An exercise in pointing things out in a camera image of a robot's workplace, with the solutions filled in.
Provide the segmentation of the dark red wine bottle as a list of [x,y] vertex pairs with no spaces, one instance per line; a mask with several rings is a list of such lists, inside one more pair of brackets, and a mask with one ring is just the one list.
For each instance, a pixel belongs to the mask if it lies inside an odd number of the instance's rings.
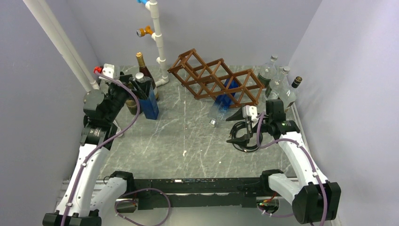
[[137,59],[138,66],[139,66],[139,72],[143,73],[145,77],[149,77],[152,79],[152,88],[154,90],[155,98],[156,98],[156,100],[158,100],[159,94],[158,94],[158,90],[157,90],[157,87],[155,84],[155,80],[154,80],[152,74],[150,73],[149,69],[147,68],[145,61],[144,61],[144,57],[141,52],[136,53],[136,59]]

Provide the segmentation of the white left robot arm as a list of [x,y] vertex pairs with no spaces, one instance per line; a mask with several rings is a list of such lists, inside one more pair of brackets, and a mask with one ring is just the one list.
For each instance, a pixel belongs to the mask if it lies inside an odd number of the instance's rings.
[[120,135],[114,123],[128,99],[132,99],[134,76],[113,79],[107,92],[94,89],[84,96],[84,128],[81,133],[77,163],[65,194],[53,213],[45,214],[44,226],[100,226],[119,197],[128,198],[136,189],[132,173],[116,171],[109,182],[93,194],[100,169],[113,140]]

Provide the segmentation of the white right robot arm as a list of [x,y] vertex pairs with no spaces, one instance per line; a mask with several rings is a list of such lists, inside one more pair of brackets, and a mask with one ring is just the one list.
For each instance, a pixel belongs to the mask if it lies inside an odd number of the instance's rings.
[[322,226],[326,221],[336,219],[341,188],[321,172],[306,148],[298,125],[286,119],[282,100],[266,101],[262,113],[258,113],[256,106],[246,105],[226,120],[243,120],[246,128],[243,136],[229,139],[229,143],[246,145],[255,135],[259,149],[278,144],[294,169],[297,182],[281,170],[264,171],[259,183],[261,193],[271,195],[276,192],[283,197],[290,203],[292,216],[300,224],[318,222]]

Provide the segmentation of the clear white labelled bottle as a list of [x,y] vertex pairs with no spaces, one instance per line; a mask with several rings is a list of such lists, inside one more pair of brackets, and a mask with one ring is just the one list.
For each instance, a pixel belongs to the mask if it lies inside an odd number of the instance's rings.
[[265,91],[266,100],[278,99],[279,92],[284,87],[284,79],[288,76],[291,68],[289,66],[279,67],[276,76],[269,82]]

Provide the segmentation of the round clear glass bottle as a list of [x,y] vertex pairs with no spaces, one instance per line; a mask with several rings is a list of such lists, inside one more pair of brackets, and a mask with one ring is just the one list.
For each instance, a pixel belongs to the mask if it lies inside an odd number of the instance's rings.
[[270,60],[263,64],[258,71],[257,77],[265,88],[269,85],[270,81],[277,74],[277,67],[275,65],[277,59],[278,55],[272,54]]

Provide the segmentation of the green wine bottle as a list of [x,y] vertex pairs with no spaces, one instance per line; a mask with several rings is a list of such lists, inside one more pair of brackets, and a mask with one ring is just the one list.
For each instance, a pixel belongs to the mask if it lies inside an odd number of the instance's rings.
[[136,115],[137,111],[138,111],[138,103],[135,101],[135,99],[131,96],[129,96],[126,101],[125,101],[125,105],[128,108],[129,112],[132,115]]

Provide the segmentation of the black labelled whisky bottle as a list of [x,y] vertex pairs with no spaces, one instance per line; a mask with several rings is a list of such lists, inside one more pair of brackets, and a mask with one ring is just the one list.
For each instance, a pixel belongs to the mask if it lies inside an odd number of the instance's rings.
[[280,99],[283,103],[284,112],[287,112],[291,105],[296,101],[296,95],[298,93],[297,88],[302,81],[303,78],[301,76],[297,76],[289,86],[284,86],[279,89],[278,99]]

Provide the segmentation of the blue labelled clear bottle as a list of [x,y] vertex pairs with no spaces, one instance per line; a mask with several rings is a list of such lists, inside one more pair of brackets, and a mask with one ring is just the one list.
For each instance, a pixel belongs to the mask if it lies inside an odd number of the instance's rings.
[[141,89],[141,97],[139,98],[140,106],[143,109],[147,119],[156,120],[159,115],[159,108],[152,87],[152,79],[138,72],[135,75],[135,81]]

